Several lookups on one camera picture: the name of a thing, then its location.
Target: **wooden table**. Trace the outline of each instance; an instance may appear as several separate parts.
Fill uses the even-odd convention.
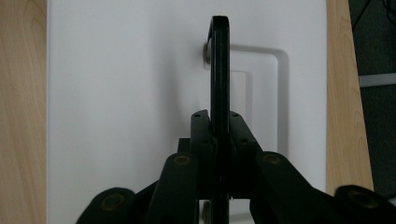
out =
[[[347,0],[328,0],[327,192],[373,189]],[[0,0],[0,223],[46,222],[46,0]]]

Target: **bolt hole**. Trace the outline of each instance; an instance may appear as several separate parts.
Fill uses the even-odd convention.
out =
[[[177,165],[185,165],[190,162],[190,158],[188,156],[178,156],[174,158],[174,163]]]
[[[272,164],[277,164],[280,162],[280,158],[278,156],[271,154],[265,155],[262,159]]]
[[[358,190],[352,189],[348,196],[352,199],[355,203],[358,203],[367,208],[376,208],[378,207],[378,201],[371,195],[366,194],[364,192],[360,192]]]
[[[125,201],[124,196],[119,193],[108,195],[102,200],[102,209],[105,211],[114,211]]]

